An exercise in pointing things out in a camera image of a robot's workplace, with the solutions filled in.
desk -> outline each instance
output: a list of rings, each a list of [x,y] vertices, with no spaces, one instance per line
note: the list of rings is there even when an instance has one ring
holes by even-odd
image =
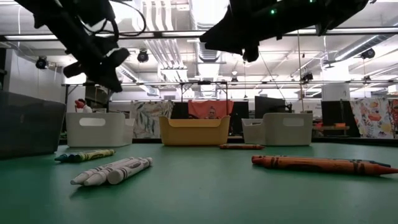
[[[116,150],[81,164],[56,164],[55,155],[0,161],[0,223],[398,223],[398,175],[267,170],[250,160],[285,154],[398,167],[397,148],[313,143],[239,151],[135,144]],[[69,184],[81,171],[128,156],[152,157],[154,166],[120,185]]]

white crayon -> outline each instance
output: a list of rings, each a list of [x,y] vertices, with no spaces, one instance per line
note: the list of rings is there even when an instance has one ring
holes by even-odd
[[[120,167],[108,174],[108,182],[110,184],[118,184],[132,175],[152,165],[152,158],[141,159],[127,166]]]
[[[129,164],[135,163],[137,161],[142,160],[142,158],[138,158],[138,159],[132,159],[130,161],[126,161],[126,162],[121,162],[119,164],[116,164],[115,166],[111,166],[108,167],[106,169],[100,170],[98,172],[96,172],[95,174],[93,174],[89,179],[87,179],[86,181],[84,181],[84,186],[93,186],[93,185],[101,185],[103,183],[106,182],[107,179],[107,175],[114,171],[115,169],[118,169],[120,167],[124,167],[124,166],[128,166]]]
[[[127,161],[130,161],[130,160],[133,160],[133,159],[135,159],[135,158],[134,157],[128,157],[128,158],[125,158],[125,159],[121,159],[119,161],[112,162],[110,164],[106,164],[106,165],[103,165],[103,166],[99,166],[99,167],[95,167],[93,169],[86,170],[86,171],[82,172],[81,174],[79,174],[74,179],[72,179],[70,181],[70,184],[72,184],[72,185],[83,184],[84,181],[86,181],[88,178],[90,178],[93,174],[97,173],[98,171],[106,169],[106,168],[111,167],[111,166],[115,166],[115,165],[117,165],[119,163],[122,163],[122,162],[127,162]]]

green tabletop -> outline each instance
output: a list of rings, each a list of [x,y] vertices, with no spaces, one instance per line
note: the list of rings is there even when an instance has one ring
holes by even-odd
[[[398,223],[398,175],[363,177],[254,167],[255,154],[372,159],[398,148],[312,144],[263,151],[134,144],[114,156],[57,164],[55,155],[0,161],[0,223]],[[71,151],[60,147],[57,155]],[[125,157],[153,167],[119,185],[79,187],[80,172]]]

white storage bin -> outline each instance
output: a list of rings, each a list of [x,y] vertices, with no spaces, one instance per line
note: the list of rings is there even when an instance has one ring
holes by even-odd
[[[262,119],[242,119],[242,124],[246,144],[266,146],[311,144],[312,114],[267,113]]]
[[[126,146],[132,143],[134,122],[122,113],[67,113],[68,146]]]

person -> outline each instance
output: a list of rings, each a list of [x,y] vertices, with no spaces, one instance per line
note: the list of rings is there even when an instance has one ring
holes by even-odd
[[[93,109],[91,109],[89,106],[87,106],[86,101],[83,99],[78,99],[75,100],[75,109],[77,112],[77,109],[83,109],[83,113],[92,113]]]
[[[217,116],[216,116],[216,109],[215,109],[214,107],[212,107],[212,106],[210,107],[209,113],[208,113],[206,119],[217,119]]]

